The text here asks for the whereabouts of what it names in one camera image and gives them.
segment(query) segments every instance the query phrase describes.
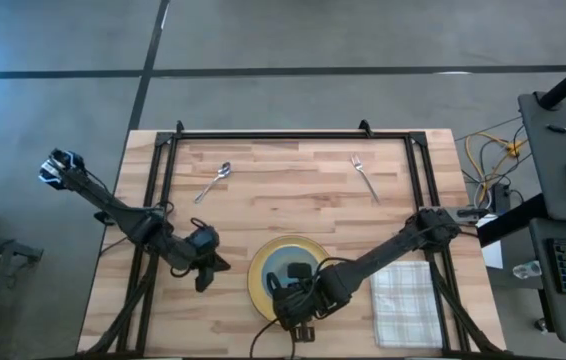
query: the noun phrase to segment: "fork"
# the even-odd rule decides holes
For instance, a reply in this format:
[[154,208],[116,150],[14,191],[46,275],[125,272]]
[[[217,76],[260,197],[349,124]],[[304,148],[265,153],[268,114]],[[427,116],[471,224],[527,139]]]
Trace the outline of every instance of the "fork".
[[363,180],[365,180],[365,183],[367,184],[367,187],[370,189],[370,192],[372,193],[374,200],[376,200],[376,203],[380,204],[381,200],[379,200],[378,195],[376,195],[376,191],[374,191],[374,188],[372,187],[370,180],[367,179],[367,175],[365,175],[365,172],[363,171],[363,164],[361,163],[361,159],[359,159],[359,156],[357,154],[352,154],[352,165],[354,165],[356,171],[361,173],[361,175],[363,176]]

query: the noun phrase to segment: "plate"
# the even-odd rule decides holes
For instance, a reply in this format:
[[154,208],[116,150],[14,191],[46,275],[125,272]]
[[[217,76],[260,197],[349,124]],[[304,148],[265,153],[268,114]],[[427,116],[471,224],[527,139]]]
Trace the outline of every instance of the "plate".
[[265,283],[268,272],[275,273],[281,285],[286,286],[293,281],[287,277],[289,263],[308,263],[314,273],[319,262],[328,256],[321,245],[302,236],[281,236],[263,245],[254,255],[247,273],[247,289],[256,310],[268,321],[276,318],[272,295]]

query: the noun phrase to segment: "cloth napkin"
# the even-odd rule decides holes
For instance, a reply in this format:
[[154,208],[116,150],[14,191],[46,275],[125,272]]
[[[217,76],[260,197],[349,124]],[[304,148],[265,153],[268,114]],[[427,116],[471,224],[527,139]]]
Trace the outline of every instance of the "cloth napkin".
[[380,347],[443,347],[427,261],[397,261],[372,275],[374,334]]

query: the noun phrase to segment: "wooden table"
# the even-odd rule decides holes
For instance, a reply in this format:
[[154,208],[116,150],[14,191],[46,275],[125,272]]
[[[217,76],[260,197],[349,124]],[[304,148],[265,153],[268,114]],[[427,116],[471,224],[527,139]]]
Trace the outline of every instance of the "wooden table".
[[[442,205],[466,205],[452,132],[426,133]],[[133,131],[129,136],[116,196],[130,205],[142,205],[155,134]],[[267,323],[252,306],[246,289],[250,260],[263,244],[281,235],[299,234],[319,242],[332,256],[356,258],[390,238],[415,212],[405,146],[399,140],[182,140],[178,144],[170,192],[176,210],[170,221],[179,236],[194,230],[191,217],[213,225],[221,237],[218,252],[232,269],[217,273],[214,283],[199,294],[194,290],[195,276],[175,279],[167,264],[160,262],[147,356],[246,357],[254,335]],[[381,198],[380,206],[352,167],[354,152]],[[164,156],[160,171],[165,161]],[[195,205],[194,197],[224,161],[231,161],[232,175]],[[418,165],[427,194],[422,164]],[[159,173],[157,201],[161,179]],[[110,228],[103,246],[122,237],[118,229]],[[459,236],[450,249],[464,307],[490,340],[505,348],[478,240]],[[131,243],[124,242],[99,260],[79,350],[94,344],[119,312],[132,253]],[[414,259],[423,259],[422,252],[401,258]],[[458,348],[451,311],[446,310],[453,348]],[[130,344],[135,341],[137,320],[132,321]],[[296,354],[439,354],[432,349],[379,348],[373,321],[370,285],[365,281],[348,306],[314,323],[316,342],[297,344]],[[274,326],[259,339],[255,355],[289,356],[290,351],[289,334]]]

